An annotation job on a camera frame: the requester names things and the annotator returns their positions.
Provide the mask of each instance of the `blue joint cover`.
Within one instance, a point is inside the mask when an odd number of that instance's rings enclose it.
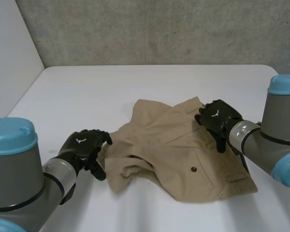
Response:
[[[19,117],[0,118],[0,156],[33,148],[38,142],[33,123]]]
[[[27,232],[13,222],[0,218],[0,232]]]
[[[290,95],[290,74],[272,77],[267,92],[275,95]]]
[[[271,172],[272,178],[290,187],[290,153],[281,158]]]

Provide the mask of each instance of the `robotic hand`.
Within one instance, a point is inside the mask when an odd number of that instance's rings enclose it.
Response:
[[[199,112],[200,115],[195,115],[194,118],[214,137],[217,151],[225,152],[230,130],[236,123],[243,121],[242,116],[222,100],[206,104],[205,108],[199,109]]]
[[[74,132],[59,151],[57,158],[74,160],[76,169],[90,170],[91,174],[102,181],[106,178],[105,172],[97,163],[98,152],[103,143],[111,145],[110,134],[100,130],[82,130]]]

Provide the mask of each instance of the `black band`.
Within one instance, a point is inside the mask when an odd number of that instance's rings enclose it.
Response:
[[[264,134],[262,131],[261,131],[261,136],[264,138],[264,139],[267,139],[273,143],[277,143],[277,144],[282,144],[282,145],[288,145],[290,146],[290,141],[289,140],[282,140],[282,139],[277,139],[277,138],[274,138],[274,137],[271,137],[267,134]]]
[[[43,174],[44,174],[44,176],[52,179],[59,186],[61,193],[62,193],[62,198],[64,198],[64,187],[63,187],[62,183],[56,177],[54,177],[53,175],[51,175],[49,173],[43,173]]]
[[[42,195],[42,193],[44,192],[44,187],[45,187],[45,184],[43,185],[43,187],[41,188],[41,190],[37,194],[35,194],[33,197],[31,197],[30,199],[28,199],[22,203],[7,206],[7,207],[0,207],[0,212],[10,212],[10,211],[20,209],[20,208],[23,208],[23,207],[31,204],[32,202],[37,200]]]
[[[242,153],[243,153],[243,154],[245,154],[245,153],[244,153],[244,145],[245,145],[245,142],[246,142],[247,138],[248,138],[248,137],[249,137],[253,132],[258,131],[258,130],[260,130],[260,127],[255,128],[255,129],[252,129],[250,132],[247,133],[247,135],[245,135],[244,139],[242,140],[242,145],[241,145],[241,150],[242,150]]]

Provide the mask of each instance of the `gray cylindrical joint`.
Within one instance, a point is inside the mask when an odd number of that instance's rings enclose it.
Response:
[[[290,74],[274,76],[267,91],[261,132],[269,139],[290,141]]]
[[[267,94],[261,131],[273,138],[290,141],[290,95]]]
[[[0,118],[0,208],[31,199],[43,186],[33,124],[23,118]]]

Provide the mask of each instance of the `clothing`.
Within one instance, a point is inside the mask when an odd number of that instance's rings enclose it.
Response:
[[[185,202],[257,192],[230,147],[218,153],[214,138],[195,121],[200,107],[198,98],[174,107],[138,100],[131,121],[111,133],[113,145],[98,155],[112,191],[120,192],[137,175]]]

